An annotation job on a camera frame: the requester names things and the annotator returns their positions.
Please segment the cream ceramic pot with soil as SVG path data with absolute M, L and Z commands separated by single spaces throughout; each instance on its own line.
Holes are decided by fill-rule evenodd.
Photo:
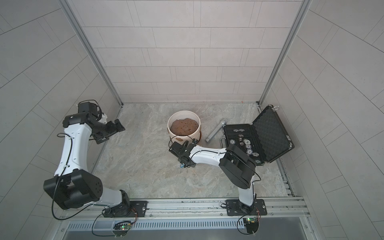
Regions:
M 174 113 L 168 120 L 167 131 L 170 135 L 170 145 L 173 143 L 183 144 L 192 140 L 198 142 L 202 136 L 201 119 L 191 111 L 179 111 Z

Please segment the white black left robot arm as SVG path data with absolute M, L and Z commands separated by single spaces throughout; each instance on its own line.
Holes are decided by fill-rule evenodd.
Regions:
M 95 100 L 79 102 L 78 112 L 63 120 L 64 138 L 62 157 L 54 177 L 44 182 L 44 191 L 52 204 L 63 210 L 85 210 L 91 205 L 106 207 L 105 218 L 122 218 L 132 213 L 127 193 L 103 186 L 101 179 L 91 174 L 87 167 L 88 144 L 94 140 L 101 144 L 125 128 L 119 120 L 108 121 Z

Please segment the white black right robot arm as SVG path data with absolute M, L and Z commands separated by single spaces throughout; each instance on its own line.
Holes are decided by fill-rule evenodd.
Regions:
M 239 191 L 237 206 L 226 204 L 226 209 L 245 215 L 251 215 L 256 209 L 254 183 L 261 181 L 261 177 L 256 173 L 256 161 L 239 147 L 229 145 L 222 149 L 205 148 L 193 139 L 183 144 L 170 141 L 169 152 L 178 158 L 182 168 L 194 168 L 199 164 L 219 167 Z

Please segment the grey metal cylinder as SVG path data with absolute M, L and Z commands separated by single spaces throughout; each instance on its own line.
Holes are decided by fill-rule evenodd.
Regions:
M 210 132 L 210 134 L 206 137 L 205 142 L 209 144 L 211 140 L 215 137 L 215 135 L 224 128 L 227 124 L 227 119 L 220 120 L 219 124 Z

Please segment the open black foam-lined case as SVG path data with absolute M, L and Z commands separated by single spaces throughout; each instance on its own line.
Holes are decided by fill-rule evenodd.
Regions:
M 272 163 L 294 149 L 277 109 L 268 105 L 251 124 L 224 126 L 226 145 L 240 148 L 257 166 Z

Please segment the right green circuit board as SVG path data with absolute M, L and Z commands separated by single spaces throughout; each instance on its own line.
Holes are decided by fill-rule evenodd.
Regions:
M 259 230 L 259 220 L 254 218 L 243 218 L 243 224 L 247 231 L 246 235 L 252 235 L 255 234 Z

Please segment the green circuit board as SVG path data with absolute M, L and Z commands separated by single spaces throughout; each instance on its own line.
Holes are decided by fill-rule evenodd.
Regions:
M 124 232 L 129 231 L 132 227 L 131 221 L 122 221 L 114 225 L 114 231 Z
M 255 234 L 259 230 L 259 220 L 254 218 L 243 218 L 243 224 L 247 231 L 246 235 L 252 235 Z

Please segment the left green circuit board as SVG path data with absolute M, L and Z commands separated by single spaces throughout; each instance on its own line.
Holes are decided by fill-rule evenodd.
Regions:
M 131 221 L 122 221 L 114 225 L 114 231 L 124 232 L 129 231 L 132 227 Z

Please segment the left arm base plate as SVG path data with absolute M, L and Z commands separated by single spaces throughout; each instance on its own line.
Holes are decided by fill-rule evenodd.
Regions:
M 148 201 L 133 201 L 129 206 L 119 204 L 102 211 L 104 218 L 141 218 L 146 214 Z

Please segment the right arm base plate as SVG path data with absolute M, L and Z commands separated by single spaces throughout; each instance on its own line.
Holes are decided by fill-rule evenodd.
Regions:
M 221 207 L 227 210 L 228 216 L 266 216 L 268 214 L 266 204 L 263 199 L 255 199 L 252 206 L 247 206 L 240 200 L 226 200 Z

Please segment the aluminium rail frame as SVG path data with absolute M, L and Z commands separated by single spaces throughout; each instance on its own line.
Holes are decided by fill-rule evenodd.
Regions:
M 263 198 L 268 214 L 251 216 L 265 218 L 309 217 L 310 210 L 302 197 L 266 197 Z M 226 199 L 138 199 L 148 201 L 146 214 L 139 220 L 160 219 L 218 219 L 239 218 L 228 216 L 227 210 L 221 207 Z

